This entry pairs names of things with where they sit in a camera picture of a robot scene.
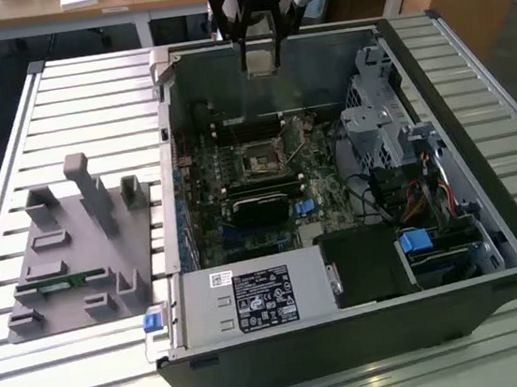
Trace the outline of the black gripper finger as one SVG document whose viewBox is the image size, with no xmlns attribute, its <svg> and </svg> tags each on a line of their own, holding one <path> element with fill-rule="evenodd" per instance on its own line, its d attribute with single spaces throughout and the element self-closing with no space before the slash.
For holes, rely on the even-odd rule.
<svg viewBox="0 0 517 387">
<path fill-rule="evenodd" d="M 280 67 L 282 40 L 299 31 L 305 10 L 293 0 L 268 0 L 268 5 L 273 28 L 275 65 Z"/>
<path fill-rule="evenodd" d="M 245 0 L 207 0 L 210 16 L 221 38 L 239 45 L 242 71 L 247 70 L 246 32 L 249 13 Z"/>
</svg>

